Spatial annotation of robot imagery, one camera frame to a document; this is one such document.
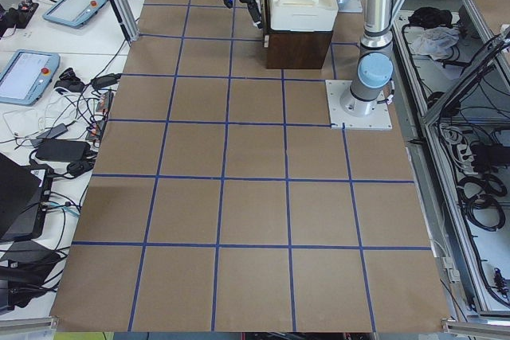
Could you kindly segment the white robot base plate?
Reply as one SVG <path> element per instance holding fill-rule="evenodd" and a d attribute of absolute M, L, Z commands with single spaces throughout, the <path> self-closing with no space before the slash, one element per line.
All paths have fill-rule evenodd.
<path fill-rule="evenodd" d="M 326 80 L 331 129 L 390 131 L 392 123 L 383 91 L 376 100 L 360 101 L 351 94 L 350 80 Z"/>

